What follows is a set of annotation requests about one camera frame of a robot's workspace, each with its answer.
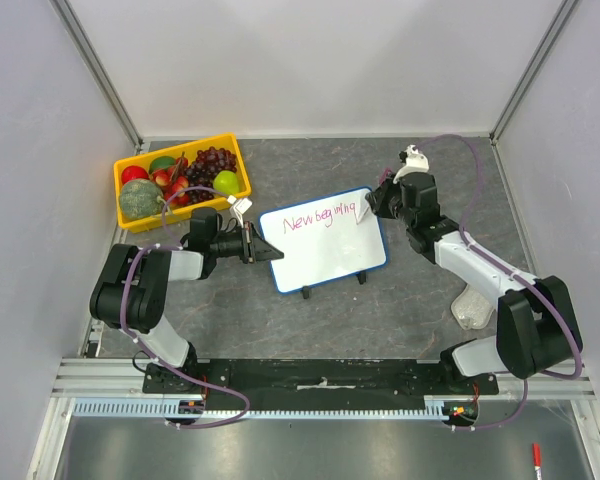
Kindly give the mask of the blue framed whiteboard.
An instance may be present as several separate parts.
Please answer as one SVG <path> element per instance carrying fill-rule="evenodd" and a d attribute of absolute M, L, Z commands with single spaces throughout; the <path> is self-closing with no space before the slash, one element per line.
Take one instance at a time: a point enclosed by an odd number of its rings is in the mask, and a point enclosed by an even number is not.
<path fill-rule="evenodd" d="M 356 224 L 368 186 L 273 209 L 260 215 L 263 238 L 284 253 L 271 262 L 276 290 L 291 294 L 385 266 L 381 222 L 370 211 Z"/>

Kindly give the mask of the magenta capped whiteboard marker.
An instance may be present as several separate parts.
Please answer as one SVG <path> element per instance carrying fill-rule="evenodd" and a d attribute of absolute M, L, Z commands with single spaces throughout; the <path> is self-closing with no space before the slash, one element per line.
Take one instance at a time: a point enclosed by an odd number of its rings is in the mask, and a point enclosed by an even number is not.
<path fill-rule="evenodd" d="M 378 185 L 381 185 L 386 180 L 386 178 L 392 173 L 393 173 L 393 171 L 390 168 L 386 168 L 382 172 L 382 174 L 380 175 L 380 177 L 378 179 Z M 369 211 L 370 211 L 369 202 L 366 199 L 361 198 L 360 202 L 359 202 L 359 211 L 356 214 L 356 224 L 360 224 L 363 221 L 365 215 Z"/>

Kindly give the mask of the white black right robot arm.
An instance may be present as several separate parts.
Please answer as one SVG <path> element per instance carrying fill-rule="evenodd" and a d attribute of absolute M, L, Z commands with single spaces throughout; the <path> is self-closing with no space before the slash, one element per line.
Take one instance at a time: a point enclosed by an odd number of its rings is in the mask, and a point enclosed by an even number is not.
<path fill-rule="evenodd" d="M 482 248 L 446 215 L 428 173 L 390 174 L 365 196 L 379 218 L 404 224 L 411 248 L 476 290 L 497 314 L 496 333 L 443 351 L 438 381 L 457 394 L 474 377 L 508 372 L 525 380 L 541 373 L 557 377 L 555 365 L 571 359 L 573 376 L 582 371 L 583 342 L 565 282 L 537 278 Z"/>

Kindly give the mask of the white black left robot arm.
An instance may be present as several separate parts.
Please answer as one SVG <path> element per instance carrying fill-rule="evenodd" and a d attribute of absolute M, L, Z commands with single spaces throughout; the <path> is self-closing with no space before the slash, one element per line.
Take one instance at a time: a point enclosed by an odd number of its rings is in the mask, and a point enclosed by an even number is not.
<path fill-rule="evenodd" d="M 284 258 L 253 223 L 243 221 L 230 229 L 222 225 L 215 209 L 201 208 L 194 212 L 189 232 L 178 246 L 141 249 L 118 243 L 106 258 L 90 297 L 90 314 L 129 336 L 149 357 L 146 393 L 206 388 L 195 347 L 176 332 L 164 313 L 171 283 L 208 278 L 220 258 L 236 257 L 245 264 Z"/>

